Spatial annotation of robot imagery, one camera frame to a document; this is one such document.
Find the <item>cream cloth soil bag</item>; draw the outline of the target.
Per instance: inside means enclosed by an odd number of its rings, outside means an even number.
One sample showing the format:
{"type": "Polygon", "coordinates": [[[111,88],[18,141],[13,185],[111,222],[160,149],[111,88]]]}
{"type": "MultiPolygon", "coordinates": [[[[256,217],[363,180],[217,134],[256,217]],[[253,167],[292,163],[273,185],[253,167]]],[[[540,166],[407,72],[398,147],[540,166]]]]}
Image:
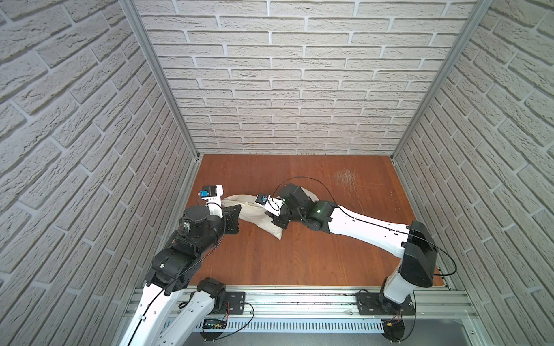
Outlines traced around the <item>cream cloth soil bag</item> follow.
{"type": "Polygon", "coordinates": [[[307,188],[300,187],[300,190],[302,191],[300,193],[299,201],[301,204],[306,203],[308,200],[311,200],[312,202],[316,203],[319,199],[319,197],[316,196],[313,192],[307,190],[307,188]]]}
{"type": "Polygon", "coordinates": [[[255,199],[253,195],[231,195],[222,199],[222,206],[241,206],[239,219],[253,223],[281,240],[284,230],[272,223],[272,218],[265,213],[266,210],[262,206],[255,203],[255,199]]]}

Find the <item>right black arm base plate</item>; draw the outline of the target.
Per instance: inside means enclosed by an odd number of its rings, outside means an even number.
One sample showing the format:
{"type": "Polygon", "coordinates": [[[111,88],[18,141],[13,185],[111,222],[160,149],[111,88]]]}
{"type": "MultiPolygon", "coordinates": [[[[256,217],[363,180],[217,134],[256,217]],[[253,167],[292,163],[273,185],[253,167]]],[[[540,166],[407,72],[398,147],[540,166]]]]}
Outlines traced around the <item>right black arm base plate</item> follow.
{"type": "Polygon", "coordinates": [[[396,304],[386,298],[381,298],[377,292],[360,291],[354,294],[356,307],[361,316],[415,316],[415,304],[411,296],[407,296],[402,304],[396,304]]]}

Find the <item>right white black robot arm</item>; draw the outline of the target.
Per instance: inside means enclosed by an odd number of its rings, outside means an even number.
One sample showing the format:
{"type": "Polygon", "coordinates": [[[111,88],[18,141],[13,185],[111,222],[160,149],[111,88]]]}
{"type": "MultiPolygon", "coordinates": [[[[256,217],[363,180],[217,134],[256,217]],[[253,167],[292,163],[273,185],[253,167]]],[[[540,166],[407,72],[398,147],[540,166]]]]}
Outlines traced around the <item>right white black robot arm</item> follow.
{"type": "Polygon", "coordinates": [[[299,222],[313,231],[366,242],[399,258],[399,265],[385,278],[377,298],[382,311],[397,311],[416,288],[430,288],[434,283],[439,247],[421,222],[406,225],[373,219],[335,201],[313,200],[294,184],[284,186],[276,198],[259,194],[255,202],[282,229],[299,222]]]}

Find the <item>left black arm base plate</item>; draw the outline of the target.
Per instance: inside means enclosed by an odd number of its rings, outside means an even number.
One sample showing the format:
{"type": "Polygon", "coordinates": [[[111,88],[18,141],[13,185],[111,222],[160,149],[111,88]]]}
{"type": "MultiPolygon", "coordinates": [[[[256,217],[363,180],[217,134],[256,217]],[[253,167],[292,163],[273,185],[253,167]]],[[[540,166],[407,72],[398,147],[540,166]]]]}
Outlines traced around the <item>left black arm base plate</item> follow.
{"type": "Polygon", "coordinates": [[[245,308],[245,291],[227,291],[216,299],[212,314],[243,315],[245,308]]]}

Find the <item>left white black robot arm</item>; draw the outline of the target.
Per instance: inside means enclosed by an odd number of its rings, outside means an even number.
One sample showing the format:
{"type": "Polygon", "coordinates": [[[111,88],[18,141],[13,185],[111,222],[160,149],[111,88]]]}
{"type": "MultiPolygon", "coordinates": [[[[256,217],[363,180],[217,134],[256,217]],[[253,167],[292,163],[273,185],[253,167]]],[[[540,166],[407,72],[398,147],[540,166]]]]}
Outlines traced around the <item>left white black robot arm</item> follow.
{"type": "Polygon", "coordinates": [[[225,284],[205,278],[168,326],[164,323],[201,264],[228,234],[239,232],[241,206],[187,208],[166,248],[151,261],[136,312],[121,345],[182,345],[212,311],[224,307],[225,284]]]}

